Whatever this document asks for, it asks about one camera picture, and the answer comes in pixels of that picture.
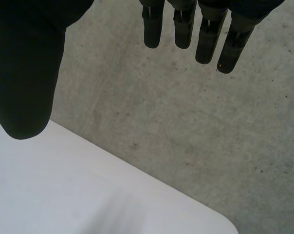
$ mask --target gray concrete surface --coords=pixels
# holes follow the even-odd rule
[[[136,0],[95,1],[68,28],[52,120],[228,217],[240,234],[294,234],[294,0],[254,31],[234,72],[155,50]]]

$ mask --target robotic hand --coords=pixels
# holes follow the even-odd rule
[[[149,48],[159,45],[165,0],[139,0],[143,5],[144,42]],[[174,7],[175,44],[186,49],[191,42],[197,0],[168,0]],[[255,26],[284,0],[198,0],[202,13],[196,61],[208,64],[214,54],[228,9],[231,24],[220,54],[217,69],[230,73]]]

